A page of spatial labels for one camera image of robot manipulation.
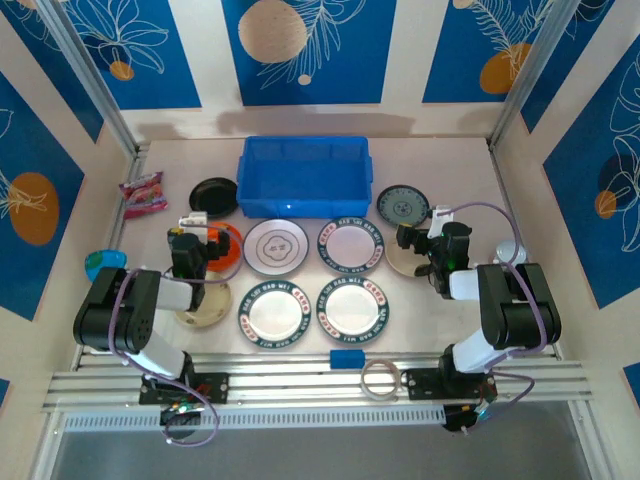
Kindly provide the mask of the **white plate with green outline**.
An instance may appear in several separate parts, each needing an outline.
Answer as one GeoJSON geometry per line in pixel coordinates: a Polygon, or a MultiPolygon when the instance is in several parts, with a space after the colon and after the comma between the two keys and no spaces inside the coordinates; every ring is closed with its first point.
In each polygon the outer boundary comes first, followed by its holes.
{"type": "Polygon", "coordinates": [[[243,256],[246,263],[264,276],[284,276],[296,270],[309,252],[305,231],[285,219],[270,219],[255,225],[246,235],[243,256]]]}

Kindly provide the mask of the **white tape roll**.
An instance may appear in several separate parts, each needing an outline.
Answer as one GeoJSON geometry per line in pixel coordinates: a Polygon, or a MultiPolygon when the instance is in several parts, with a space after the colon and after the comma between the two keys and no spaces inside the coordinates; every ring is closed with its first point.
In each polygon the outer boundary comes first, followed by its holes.
{"type": "Polygon", "coordinates": [[[384,360],[384,359],[369,360],[364,364],[361,370],[361,373],[360,373],[361,390],[369,399],[373,401],[386,402],[386,401],[394,400],[401,386],[402,386],[401,373],[399,369],[396,367],[396,365],[389,360],[384,360]],[[375,366],[384,367],[388,371],[388,373],[391,375],[393,380],[393,387],[391,388],[390,391],[386,393],[377,393],[377,392],[374,392],[370,388],[370,386],[367,384],[366,375],[375,366]]]}

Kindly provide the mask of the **green-rimmed plate with lettering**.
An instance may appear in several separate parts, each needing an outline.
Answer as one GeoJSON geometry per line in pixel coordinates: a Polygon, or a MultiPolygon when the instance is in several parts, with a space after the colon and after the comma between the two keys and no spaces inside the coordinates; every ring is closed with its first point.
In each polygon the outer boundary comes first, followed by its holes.
{"type": "Polygon", "coordinates": [[[327,223],[317,237],[317,251],[330,269],[360,275],[381,260],[385,243],[380,230],[361,217],[341,217],[327,223]]]}
{"type": "Polygon", "coordinates": [[[289,281],[266,281],[246,293],[238,309],[245,338],[263,349],[282,349],[306,333],[312,305],[306,293],[289,281]]]}
{"type": "Polygon", "coordinates": [[[390,318],[390,304],[375,282],[360,276],[344,276],[321,290],[316,317],[329,337],[343,344],[361,345],[384,331],[390,318]]]}

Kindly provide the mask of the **aluminium corner post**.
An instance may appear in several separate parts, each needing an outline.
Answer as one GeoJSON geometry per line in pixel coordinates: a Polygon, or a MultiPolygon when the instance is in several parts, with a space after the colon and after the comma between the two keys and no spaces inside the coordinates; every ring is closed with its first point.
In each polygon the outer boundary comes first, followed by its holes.
{"type": "Polygon", "coordinates": [[[554,0],[549,16],[543,21],[529,55],[508,93],[497,123],[487,139],[489,152],[494,154],[510,124],[520,112],[544,68],[554,53],[572,20],[578,16],[584,0],[554,0]]]}
{"type": "Polygon", "coordinates": [[[120,109],[79,34],[58,0],[35,0],[37,10],[62,54],[98,109],[112,134],[135,162],[140,145],[129,130],[120,109]]]}

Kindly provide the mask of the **pink snack packet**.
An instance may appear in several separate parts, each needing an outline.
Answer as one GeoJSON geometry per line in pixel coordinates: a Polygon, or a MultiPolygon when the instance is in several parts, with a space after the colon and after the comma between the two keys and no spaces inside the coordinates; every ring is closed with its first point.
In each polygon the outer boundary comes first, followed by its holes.
{"type": "Polygon", "coordinates": [[[135,181],[122,183],[119,189],[124,199],[125,220],[165,210],[168,201],[162,188],[163,172],[145,174],[135,181]]]}

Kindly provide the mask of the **orange plastic plate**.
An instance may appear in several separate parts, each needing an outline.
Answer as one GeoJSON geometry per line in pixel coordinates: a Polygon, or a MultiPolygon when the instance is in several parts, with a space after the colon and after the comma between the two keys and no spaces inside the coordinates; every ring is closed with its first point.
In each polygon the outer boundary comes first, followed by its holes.
{"type": "Polygon", "coordinates": [[[241,257],[241,246],[242,246],[242,235],[241,233],[231,224],[224,222],[214,222],[209,225],[207,232],[207,240],[209,232],[225,232],[229,234],[231,239],[230,242],[230,250],[229,254],[226,257],[221,258],[217,261],[210,260],[210,244],[207,242],[207,250],[208,250],[208,265],[207,270],[217,273],[222,273],[227,271],[231,267],[233,267],[241,257]]]}

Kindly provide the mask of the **blue-white patterned plate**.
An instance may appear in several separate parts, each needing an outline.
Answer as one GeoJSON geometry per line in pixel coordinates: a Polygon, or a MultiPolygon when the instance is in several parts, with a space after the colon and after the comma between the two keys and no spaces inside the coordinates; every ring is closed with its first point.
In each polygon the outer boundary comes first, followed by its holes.
{"type": "Polygon", "coordinates": [[[407,224],[416,227],[428,218],[430,204],[420,190],[398,184],[387,187],[379,194],[376,209],[381,218],[391,226],[407,224]]]}

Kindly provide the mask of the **black controller board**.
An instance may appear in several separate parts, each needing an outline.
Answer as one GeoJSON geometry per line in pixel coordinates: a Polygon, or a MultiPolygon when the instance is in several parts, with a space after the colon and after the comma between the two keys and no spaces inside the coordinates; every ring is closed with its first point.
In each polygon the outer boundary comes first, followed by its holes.
{"type": "Polygon", "coordinates": [[[162,428],[197,426],[201,423],[202,404],[174,403],[160,413],[160,426],[162,428]]]}
{"type": "Polygon", "coordinates": [[[445,405],[443,427],[449,432],[467,434],[471,429],[481,424],[488,408],[489,404],[486,402],[478,405],[445,405]]]}

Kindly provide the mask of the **black round plate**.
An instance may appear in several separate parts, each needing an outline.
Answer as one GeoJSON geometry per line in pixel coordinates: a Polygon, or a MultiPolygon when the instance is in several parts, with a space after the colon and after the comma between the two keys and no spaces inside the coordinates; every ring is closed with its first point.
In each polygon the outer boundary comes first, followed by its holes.
{"type": "Polygon", "coordinates": [[[194,212],[206,212],[212,219],[225,218],[236,211],[237,184],[224,177],[201,181],[189,195],[189,206],[194,212]]]}

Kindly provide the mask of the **aluminium side rail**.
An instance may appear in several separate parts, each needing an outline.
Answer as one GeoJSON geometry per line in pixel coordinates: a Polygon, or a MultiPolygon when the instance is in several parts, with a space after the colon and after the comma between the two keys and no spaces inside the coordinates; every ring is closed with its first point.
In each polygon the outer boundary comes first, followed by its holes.
{"type": "MultiPolygon", "coordinates": [[[[524,247],[505,175],[497,155],[490,156],[505,201],[501,213],[509,222],[514,241],[524,247]]],[[[559,340],[560,315],[539,264],[486,267],[480,286],[483,333],[495,350],[524,356],[539,353],[559,340]]]]}
{"type": "MultiPolygon", "coordinates": [[[[146,157],[149,151],[149,144],[143,144],[136,150],[135,155],[129,162],[128,170],[125,174],[123,182],[129,182],[137,179],[141,175],[144,168],[146,157]]],[[[119,188],[116,188],[116,206],[114,215],[106,236],[106,249],[118,249],[122,241],[124,232],[124,211],[125,201],[119,188]]],[[[72,357],[70,368],[71,372],[77,371],[85,362],[85,356],[104,355],[104,352],[98,351],[85,346],[77,346],[72,357]]]]}

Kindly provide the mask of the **white cup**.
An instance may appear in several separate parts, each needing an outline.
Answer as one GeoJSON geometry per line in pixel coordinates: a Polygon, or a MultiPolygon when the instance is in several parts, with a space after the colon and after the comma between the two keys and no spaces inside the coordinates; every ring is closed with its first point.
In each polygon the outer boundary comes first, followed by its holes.
{"type": "Polygon", "coordinates": [[[492,262],[494,264],[511,263],[512,265],[519,265],[525,263],[527,257],[527,251],[520,243],[514,240],[505,240],[496,246],[492,262]]]}

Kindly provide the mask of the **aluminium rail frame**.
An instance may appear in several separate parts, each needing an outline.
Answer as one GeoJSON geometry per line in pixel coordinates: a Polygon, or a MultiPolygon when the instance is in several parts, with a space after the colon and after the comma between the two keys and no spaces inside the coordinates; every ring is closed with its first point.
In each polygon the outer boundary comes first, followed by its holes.
{"type": "MultiPolygon", "coordinates": [[[[326,354],[196,354],[199,372],[230,375],[230,408],[369,406],[356,370],[331,370],[326,354]]],[[[521,393],[533,379],[527,395],[534,401],[590,400],[592,389],[578,361],[560,359],[551,350],[529,358],[507,360],[494,369],[498,399],[506,402],[521,393]]],[[[366,382],[376,392],[393,385],[391,375],[375,366],[366,382]]],[[[43,401],[46,412],[98,411],[134,407],[138,403],[141,375],[104,354],[85,356],[75,372],[53,374],[43,401]]]]}

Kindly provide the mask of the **blue-lidded dessert cup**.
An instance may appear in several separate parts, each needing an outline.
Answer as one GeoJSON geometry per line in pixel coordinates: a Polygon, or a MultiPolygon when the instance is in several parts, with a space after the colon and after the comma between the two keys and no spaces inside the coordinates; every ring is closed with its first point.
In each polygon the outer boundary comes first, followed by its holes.
{"type": "Polygon", "coordinates": [[[104,249],[90,253],[84,262],[85,273],[94,282],[103,267],[125,268],[127,255],[119,250],[104,249]]]}

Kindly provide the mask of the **cream plate with ink painting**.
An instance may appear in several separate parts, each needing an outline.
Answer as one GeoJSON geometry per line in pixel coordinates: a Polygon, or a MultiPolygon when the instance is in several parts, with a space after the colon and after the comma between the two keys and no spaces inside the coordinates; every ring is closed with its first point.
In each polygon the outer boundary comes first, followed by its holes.
{"type": "Polygon", "coordinates": [[[193,293],[200,289],[204,297],[195,311],[175,311],[174,317],[178,322],[191,328],[208,328],[224,319],[232,304],[231,289],[227,283],[192,284],[191,288],[193,293]]]}
{"type": "Polygon", "coordinates": [[[428,277],[433,274],[430,251],[435,248],[435,243],[425,240],[425,253],[415,254],[412,249],[402,249],[395,237],[391,238],[385,247],[385,255],[390,266],[398,273],[411,277],[428,277]]]}

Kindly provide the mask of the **blue rectangular block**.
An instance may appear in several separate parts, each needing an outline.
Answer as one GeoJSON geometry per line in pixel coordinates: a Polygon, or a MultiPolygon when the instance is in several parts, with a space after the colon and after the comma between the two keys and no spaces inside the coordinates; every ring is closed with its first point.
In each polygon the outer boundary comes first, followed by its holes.
{"type": "Polygon", "coordinates": [[[366,355],[362,350],[339,349],[329,353],[331,370],[361,370],[366,363],[366,355]]]}

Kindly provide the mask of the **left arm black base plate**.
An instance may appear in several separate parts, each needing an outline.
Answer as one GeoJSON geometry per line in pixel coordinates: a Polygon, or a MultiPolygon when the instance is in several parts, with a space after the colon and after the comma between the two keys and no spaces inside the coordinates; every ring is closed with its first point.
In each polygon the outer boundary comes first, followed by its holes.
{"type": "MultiPolygon", "coordinates": [[[[197,391],[212,404],[226,404],[229,394],[227,373],[195,373],[187,380],[187,385],[197,391]]],[[[165,381],[142,377],[139,393],[140,405],[173,405],[175,403],[200,403],[194,395],[169,385],[165,381]]]]}

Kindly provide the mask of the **blue plastic bin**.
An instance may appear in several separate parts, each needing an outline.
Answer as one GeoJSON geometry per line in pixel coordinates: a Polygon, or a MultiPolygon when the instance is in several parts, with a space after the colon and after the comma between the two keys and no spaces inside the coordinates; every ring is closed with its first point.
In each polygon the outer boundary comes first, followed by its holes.
{"type": "Polygon", "coordinates": [[[249,218],[364,217],[372,202],[369,142],[358,136],[251,136],[236,199],[249,218]]]}

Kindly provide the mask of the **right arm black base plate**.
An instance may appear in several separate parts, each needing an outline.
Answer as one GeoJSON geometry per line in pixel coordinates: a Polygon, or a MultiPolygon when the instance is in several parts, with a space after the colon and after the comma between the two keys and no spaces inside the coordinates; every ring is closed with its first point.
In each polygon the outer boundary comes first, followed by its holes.
{"type": "Polygon", "coordinates": [[[406,370],[404,377],[410,400],[487,400],[491,403],[498,395],[493,378],[486,374],[417,368],[406,370]]]}

